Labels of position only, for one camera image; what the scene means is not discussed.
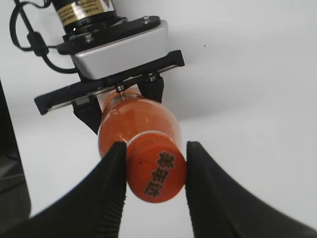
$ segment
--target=orange liquid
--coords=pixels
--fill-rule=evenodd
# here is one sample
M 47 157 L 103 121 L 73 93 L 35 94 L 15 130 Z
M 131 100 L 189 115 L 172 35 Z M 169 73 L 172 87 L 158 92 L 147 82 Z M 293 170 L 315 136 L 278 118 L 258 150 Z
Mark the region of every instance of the orange liquid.
M 128 143 L 145 131 L 165 133 L 175 144 L 181 143 L 181 132 L 174 115 L 161 104 L 140 95 L 127 93 L 111 96 L 99 130 L 99 151 L 104 157 L 114 142 Z
M 168 137 L 145 133 L 128 147 L 127 180 L 140 199 L 150 203 L 165 202 L 184 186 L 186 162 Z

